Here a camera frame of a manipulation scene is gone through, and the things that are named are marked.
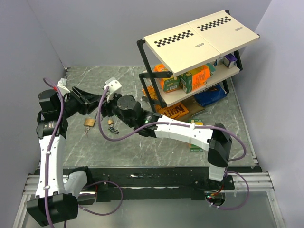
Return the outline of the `small brass padlock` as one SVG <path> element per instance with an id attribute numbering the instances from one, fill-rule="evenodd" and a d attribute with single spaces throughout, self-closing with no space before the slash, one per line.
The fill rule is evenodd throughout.
<path id="1" fill-rule="evenodd" d="M 108 118 L 108 125 L 114 125 L 114 121 L 112 117 Z"/>

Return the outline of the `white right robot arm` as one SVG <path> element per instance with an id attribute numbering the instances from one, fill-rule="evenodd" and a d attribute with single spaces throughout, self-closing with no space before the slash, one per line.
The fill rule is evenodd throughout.
<path id="1" fill-rule="evenodd" d="M 133 131 L 115 139 L 106 136 L 100 126 L 100 133 L 105 139 L 112 142 L 121 141 L 137 133 L 143 137 L 167 138 L 194 144 L 208 152 L 208 185 L 212 189 L 219 189 L 224 184 L 232 146 L 232 133 L 222 124 L 209 126 L 185 123 L 143 110 L 132 95 L 114 95 L 111 99 L 108 97 L 108 92 L 101 96 L 97 117 L 116 116 Z"/>

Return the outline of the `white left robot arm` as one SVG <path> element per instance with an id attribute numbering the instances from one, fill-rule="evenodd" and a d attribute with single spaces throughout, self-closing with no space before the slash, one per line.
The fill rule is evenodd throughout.
<path id="1" fill-rule="evenodd" d="M 63 153 L 67 141 L 67 119 L 75 113 L 86 115 L 93 112 L 98 107 L 100 96 L 73 87 L 67 99 L 56 89 L 41 92 L 38 99 L 41 111 L 36 132 L 41 149 L 40 175 L 35 199 L 27 202 L 27 212 L 44 227 L 75 219 L 80 191 L 88 191 L 94 185 L 87 166 L 73 169 L 67 181 L 63 180 Z"/>

